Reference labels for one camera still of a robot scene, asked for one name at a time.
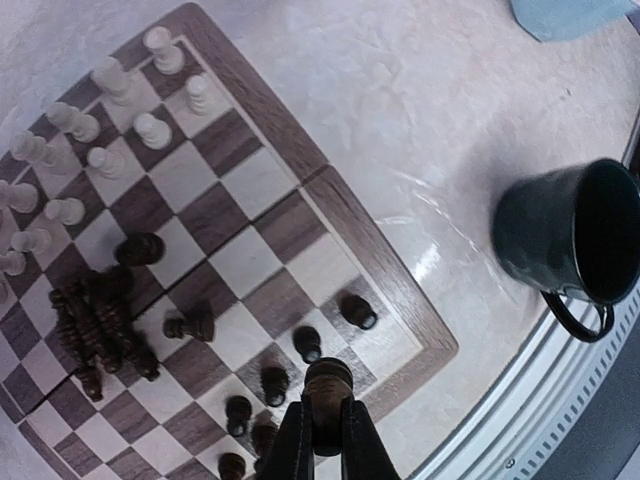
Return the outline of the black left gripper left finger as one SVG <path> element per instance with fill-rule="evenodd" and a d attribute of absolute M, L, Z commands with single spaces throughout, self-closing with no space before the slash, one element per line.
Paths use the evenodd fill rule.
<path fill-rule="evenodd" d="M 311 480 L 314 478 L 313 417 L 311 401 L 301 399 L 292 402 L 286 413 L 274 443 L 256 479 Z"/>

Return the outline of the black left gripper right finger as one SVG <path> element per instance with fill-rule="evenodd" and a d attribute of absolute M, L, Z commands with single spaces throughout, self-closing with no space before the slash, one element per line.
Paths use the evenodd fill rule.
<path fill-rule="evenodd" d="M 366 405 L 352 397 L 341 404 L 341 474 L 348 480 L 399 480 Z"/>

